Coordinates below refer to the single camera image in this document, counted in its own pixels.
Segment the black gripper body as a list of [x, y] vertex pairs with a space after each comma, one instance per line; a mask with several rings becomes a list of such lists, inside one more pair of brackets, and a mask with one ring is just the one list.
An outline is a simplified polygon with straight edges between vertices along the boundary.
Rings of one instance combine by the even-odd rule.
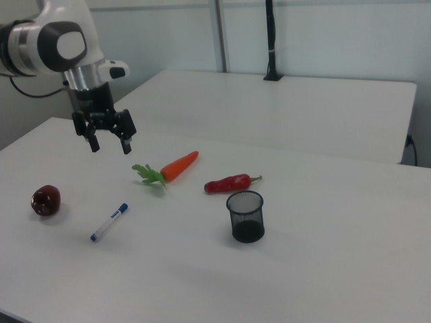
[[72, 113], [75, 130], [84, 131], [92, 123], [96, 130], [111, 131], [114, 128], [114, 102], [108, 83], [85, 89], [73, 90], [72, 94], [77, 100], [77, 108]]

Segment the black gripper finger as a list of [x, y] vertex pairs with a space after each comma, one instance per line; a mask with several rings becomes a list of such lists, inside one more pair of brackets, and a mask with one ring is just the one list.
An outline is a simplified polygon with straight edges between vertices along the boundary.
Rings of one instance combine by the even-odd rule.
[[72, 120], [76, 134], [84, 137], [84, 139], [90, 144], [92, 152], [97, 152], [100, 149], [100, 146], [95, 135], [96, 126], [94, 122], [92, 120], [87, 121], [83, 112], [77, 111], [72, 113]]
[[137, 132], [130, 112], [125, 109], [114, 116], [114, 134], [120, 139], [125, 155], [131, 152], [132, 136]]

